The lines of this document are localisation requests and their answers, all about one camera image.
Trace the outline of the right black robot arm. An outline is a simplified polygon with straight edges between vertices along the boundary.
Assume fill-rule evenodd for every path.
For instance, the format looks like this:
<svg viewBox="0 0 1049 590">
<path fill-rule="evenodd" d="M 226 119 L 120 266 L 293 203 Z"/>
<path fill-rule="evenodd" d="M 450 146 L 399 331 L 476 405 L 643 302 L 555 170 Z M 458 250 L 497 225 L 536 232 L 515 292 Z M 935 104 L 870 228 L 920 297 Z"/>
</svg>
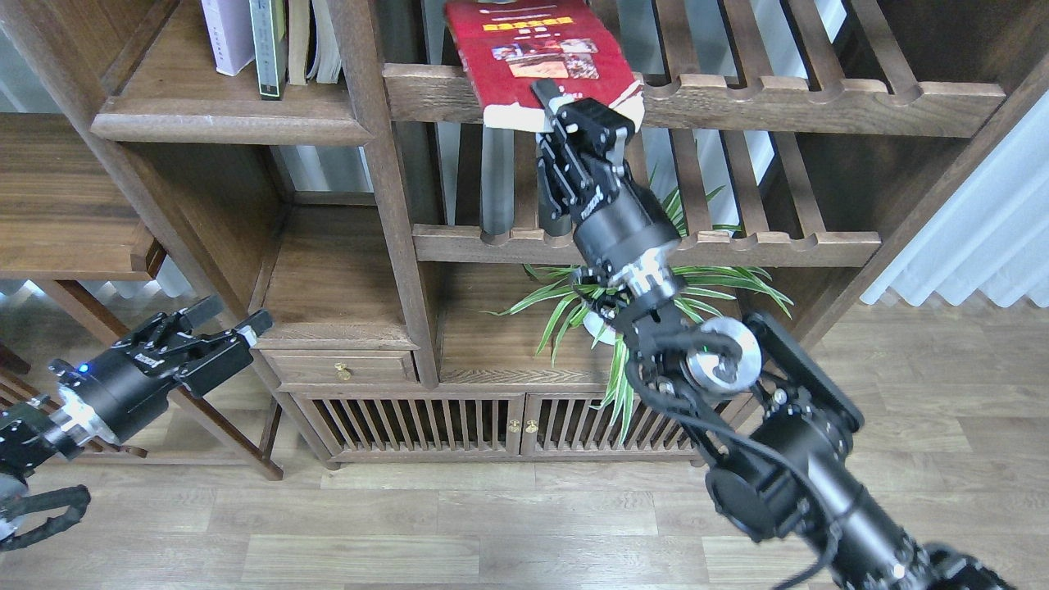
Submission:
<svg viewBox="0 0 1049 590">
<path fill-rule="evenodd" d="M 554 79 L 531 89 L 541 194 L 584 259 L 574 282 L 601 289 L 588 307 L 622 337 L 626 381 L 700 449 L 720 515 L 753 542 L 797 534 L 817 554 L 783 587 L 827 569 L 843 589 L 1008 588 L 970 554 L 918 544 L 847 470 L 865 418 L 775 318 L 697 324 L 677 307 L 679 232 L 625 163 L 631 120 Z"/>
</svg>

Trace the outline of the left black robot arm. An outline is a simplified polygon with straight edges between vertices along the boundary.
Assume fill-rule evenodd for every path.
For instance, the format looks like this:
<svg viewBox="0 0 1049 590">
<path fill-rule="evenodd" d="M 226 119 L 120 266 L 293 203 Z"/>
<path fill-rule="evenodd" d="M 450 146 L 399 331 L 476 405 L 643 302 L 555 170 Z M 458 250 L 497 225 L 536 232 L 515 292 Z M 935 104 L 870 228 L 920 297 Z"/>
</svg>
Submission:
<svg viewBox="0 0 1049 590">
<path fill-rule="evenodd" d="M 49 368 L 62 400 L 56 410 L 44 410 L 42 395 L 2 410 L 4 551 L 64 533 L 89 507 L 84 485 L 31 494 L 38 466 L 53 456 L 72 461 L 93 439 L 123 444 L 167 410 L 169 392 L 186 388 L 202 399 L 251 365 L 251 350 L 273 328 L 272 315 L 260 309 L 226 331 L 194 333 L 222 309 L 218 297 L 206 297 L 153 315 L 82 365 L 55 359 Z"/>
</svg>

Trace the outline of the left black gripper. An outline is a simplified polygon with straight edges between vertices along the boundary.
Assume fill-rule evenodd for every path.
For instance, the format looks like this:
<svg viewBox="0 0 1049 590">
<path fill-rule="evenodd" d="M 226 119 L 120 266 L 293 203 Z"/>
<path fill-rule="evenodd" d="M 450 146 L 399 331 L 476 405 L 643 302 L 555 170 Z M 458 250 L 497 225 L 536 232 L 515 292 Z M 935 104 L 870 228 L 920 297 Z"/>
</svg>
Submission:
<svg viewBox="0 0 1049 590">
<path fill-rule="evenodd" d="M 251 365 L 251 347 L 273 328 L 272 315 L 259 310 L 229 331 L 191 335 L 222 310 L 221 299 L 209 296 L 160 324 L 141 324 L 81 365 L 50 361 L 62 399 L 49 417 L 57 429 L 76 446 L 93 438 L 121 444 L 167 410 L 168 393 L 177 385 L 202 398 Z"/>
</svg>

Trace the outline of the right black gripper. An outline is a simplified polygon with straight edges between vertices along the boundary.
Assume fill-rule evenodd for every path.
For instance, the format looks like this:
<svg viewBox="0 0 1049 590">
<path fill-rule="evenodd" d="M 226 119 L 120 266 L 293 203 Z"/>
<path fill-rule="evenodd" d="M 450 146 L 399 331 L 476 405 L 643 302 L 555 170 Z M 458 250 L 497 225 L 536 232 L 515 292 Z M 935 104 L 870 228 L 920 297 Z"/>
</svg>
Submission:
<svg viewBox="0 0 1049 590">
<path fill-rule="evenodd" d="M 625 159 L 636 125 L 596 98 L 574 100 L 554 79 L 529 88 L 545 115 L 537 136 L 540 212 L 571 223 L 573 243 L 599 285 L 641 307 L 672 302 L 681 291 L 668 257 L 679 232 Z"/>
</svg>

